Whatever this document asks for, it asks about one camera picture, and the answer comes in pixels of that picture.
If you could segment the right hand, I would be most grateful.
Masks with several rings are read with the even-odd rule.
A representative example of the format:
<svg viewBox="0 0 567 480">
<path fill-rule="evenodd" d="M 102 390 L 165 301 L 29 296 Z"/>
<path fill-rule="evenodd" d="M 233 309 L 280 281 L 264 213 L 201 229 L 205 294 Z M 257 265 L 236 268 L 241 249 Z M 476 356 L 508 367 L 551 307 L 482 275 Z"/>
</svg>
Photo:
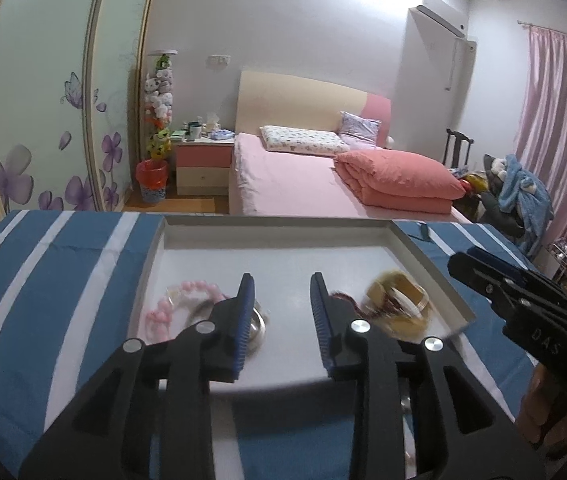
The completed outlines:
<svg viewBox="0 0 567 480">
<path fill-rule="evenodd" d="M 556 409 L 561 397 L 561 385 L 543 364 L 535 367 L 529 388 L 523 396 L 515 426 L 531 445 L 542 445 L 550 453 L 556 453 L 562 446 L 563 437 L 554 424 L 544 430 L 550 415 Z"/>
</svg>

